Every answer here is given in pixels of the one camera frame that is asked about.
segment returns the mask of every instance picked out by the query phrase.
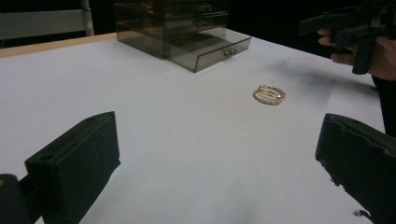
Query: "table surface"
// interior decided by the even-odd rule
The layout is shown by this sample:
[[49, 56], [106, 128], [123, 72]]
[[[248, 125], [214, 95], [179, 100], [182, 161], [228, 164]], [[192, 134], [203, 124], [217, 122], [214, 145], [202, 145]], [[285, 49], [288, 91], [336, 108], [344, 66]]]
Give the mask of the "table surface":
[[[81, 223], [371, 223], [315, 160], [326, 113], [384, 131], [369, 75], [255, 37], [198, 73], [114, 34], [89, 42], [3, 54], [2, 174], [24, 177], [31, 155], [114, 111], [121, 166]], [[256, 101], [263, 84], [284, 90], [284, 101]]]

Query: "gold bracelet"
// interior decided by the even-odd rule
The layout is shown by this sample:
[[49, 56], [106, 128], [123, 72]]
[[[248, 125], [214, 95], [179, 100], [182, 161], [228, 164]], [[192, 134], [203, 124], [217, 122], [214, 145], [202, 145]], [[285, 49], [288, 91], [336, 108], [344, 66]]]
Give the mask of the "gold bracelet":
[[262, 85], [253, 92], [253, 97], [265, 105], [279, 105], [285, 98], [286, 93], [272, 85]]

